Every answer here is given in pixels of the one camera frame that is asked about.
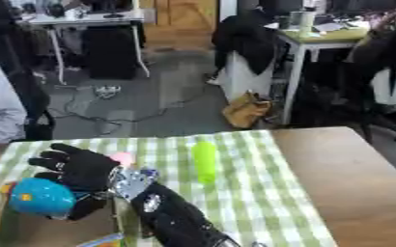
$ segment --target blue object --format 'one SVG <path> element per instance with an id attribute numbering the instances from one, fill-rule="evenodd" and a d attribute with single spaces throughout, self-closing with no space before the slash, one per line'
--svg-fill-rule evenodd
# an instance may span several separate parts
<path id="1" fill-rule="evenodd" d="M 19 212 L 65 217 L 76 199 L 65 186 L 43 178 L 25 178 L 12 190 L 9 204 Z"/>

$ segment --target wire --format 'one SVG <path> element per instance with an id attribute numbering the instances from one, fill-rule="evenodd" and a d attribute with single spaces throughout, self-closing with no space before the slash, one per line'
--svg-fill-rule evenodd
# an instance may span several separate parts
<path id="1" fill-rule="evenodd" d="M 124 125 L 122 122 L 127 122 L 127 123 L 140 123 L 140 122 L 144 122 L 150 119 L 155 119 L 155 118 L 159 118 L 164 116 L 168 110 L 173 109 L 173 108 L 177 108 L 180 104 L 187 104 L 201 96 L 203 96 L 206 92 L 207 86 L 203 86 L 201 89 L 201 92 L 198 93 L 196 96 L 192 96 L 191 98 L 188 98 L 186 100 L 180 100 L 180 101 L 176 101 L 173 103 L 170 103 L 167 107 L 164 107 L 162 109 L 158 109 L 156 112 L 154 112 L 151 115 L 148 116 L 144 116 L 138 119 L 116 119 L 116 120 L 108 120 L 106 118 L 102 118 L 102 117 L 87 117 L 85 115 L 81 115 L 79 113 L 73 112 L 71 110 L 71 106 L 74 104 L 74 102 L 76 101 L 76 97 L 78 95 L 78 93 L 82 90 L 79 87 L 67 87 L 65 89 L 70 89 L 70 90 L 74 90 L 71 99 L 66 102 L 63 106 L 63 111 L 55 109 L 55 108 L 49 108 L 49 110 L 55 111 L 57 113 L 60 113 L 63 116 L 55 116 L 55 119 L 65 119 L 65 118 L 70 118 L 70 117 L 76 117 L 78 119 L 84 120 L 84 121 L 89 121 L 89 122 L 93 122 L 96 124 L 95 126 L 95 132 L 99 135 L 109 135 L 112 134 L 118 130 L 120 130 L 120 128 L 122 128 L 122 126 Z M 90 100 L 90 103 L 95 102 L 96 100 L 100 99 L 100 97 L 97 97 L 94 100 Z M 115 127 L 111 130 L 108 131 L 102 131 L 99 128 L 99 124 L 111 124 L 111 125 L 115 125 Z"/>

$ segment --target green cup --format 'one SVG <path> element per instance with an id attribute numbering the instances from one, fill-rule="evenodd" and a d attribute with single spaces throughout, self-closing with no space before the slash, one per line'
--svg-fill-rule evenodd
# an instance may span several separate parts
<path id="1" fill-rule="evenodd" d="M 199 142 L 192 148 L 195 170 L 201 183 L 211 183 L 215 180 L 215 154 L 216 146 L 213 143 Z"/>

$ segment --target robotic hand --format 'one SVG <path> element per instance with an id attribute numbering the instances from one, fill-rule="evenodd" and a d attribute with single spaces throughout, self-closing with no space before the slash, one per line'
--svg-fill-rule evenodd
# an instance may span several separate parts
<path id="1" fill-rule="evenodd" d="M 124 167 L 102 154 L 64 144 L 53 144 L 51 148 L 53 151 L 44 151 L 29 163 L 53 171 L 39 173 L 37 178 L 86 194 L 84 200 L 77 200 L 69 219 L 80 219 L 104 207 L 103 195 L 108 192 L 130 202 L 141 222 L 163 246 L 239 246 L 216 229 L 196 206 L 156 182 L 157 171 Z"/>

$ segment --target green and white tablecloth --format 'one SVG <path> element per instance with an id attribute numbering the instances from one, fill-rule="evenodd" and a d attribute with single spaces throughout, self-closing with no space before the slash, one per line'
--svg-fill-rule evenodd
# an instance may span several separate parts
<path id="1" fill-rule="evenodd" d="M 190 151 L 204 140 L 215 143 L 217 150 L 216 182 L 209 185 L 197 181 Z M 161 183 L 198 206 L 243 247 L 255 241 L 267 246 L 336 246 L 269 131 L 65 143 L 105 154 L 134 153 L 140 166 L 158 169 Z M 27 165 L 26 160 L 48 149 L 49 144 L 11 144 L 0 158 L 0 185 L 33 176 L 37 169 Z M 139 223 L 124 208 L 122 204 L 118 207 L 130 245 L 158 246 L 151 239 L 137 237 Z"/>

